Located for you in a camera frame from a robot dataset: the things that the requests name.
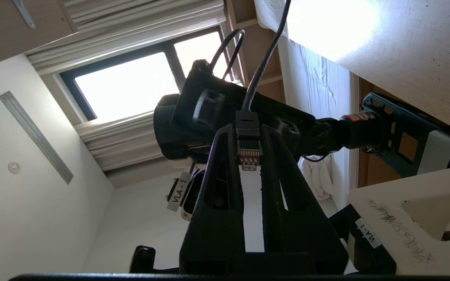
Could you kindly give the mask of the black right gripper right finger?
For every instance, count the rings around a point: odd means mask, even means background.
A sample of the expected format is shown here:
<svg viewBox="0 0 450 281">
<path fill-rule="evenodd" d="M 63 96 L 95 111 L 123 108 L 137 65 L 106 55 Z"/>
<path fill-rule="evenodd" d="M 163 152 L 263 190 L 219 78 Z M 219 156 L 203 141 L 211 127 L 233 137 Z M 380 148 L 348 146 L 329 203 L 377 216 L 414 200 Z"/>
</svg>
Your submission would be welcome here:
<svg viewBox="0 0 450 281">
<path fill-rule="evenodd" d="M 348 253 L 315 199 L 298 163 L 273 128 L 261 126 L 264 156 L 261 200 L 264 249 L 282 256 L 300 254 L 304 272 L 342 274 Z"/>
</svg>

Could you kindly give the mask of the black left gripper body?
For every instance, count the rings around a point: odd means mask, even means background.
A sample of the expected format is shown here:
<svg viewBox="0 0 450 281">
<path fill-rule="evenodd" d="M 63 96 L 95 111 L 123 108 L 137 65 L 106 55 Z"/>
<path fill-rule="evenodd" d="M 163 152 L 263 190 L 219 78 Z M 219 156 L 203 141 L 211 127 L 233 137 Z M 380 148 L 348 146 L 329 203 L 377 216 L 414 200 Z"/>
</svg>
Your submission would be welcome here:
<svg viewBox="0 0 450 281">
<path fill-rule="evenodd" d="M 181 217 L 190 221 L 204 179 L 210 146 L 171 126 L 179 97 L 179 94 L 169 94 L 160 99 L 154 111 L 154 130 L 157 144 L 166 159 L 190 161 L 190 167 L 173 180 L 165 197 L 168 210 L 180 211 Z"/>
</svg>

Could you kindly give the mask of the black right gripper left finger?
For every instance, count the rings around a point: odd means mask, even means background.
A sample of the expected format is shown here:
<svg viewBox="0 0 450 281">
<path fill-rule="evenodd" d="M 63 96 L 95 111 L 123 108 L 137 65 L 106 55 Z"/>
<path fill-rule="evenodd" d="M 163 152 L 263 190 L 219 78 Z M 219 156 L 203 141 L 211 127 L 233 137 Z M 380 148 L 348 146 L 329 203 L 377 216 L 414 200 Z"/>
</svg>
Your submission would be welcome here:
<svg viewBox="0 0 450 281">
<path fill-rule="evenodd" d="M 232 124 L 219 129 L 180 248 L 183 274 L 225 274 L 227 259 L 245 253 L 244 197 Z"/>
</svg>

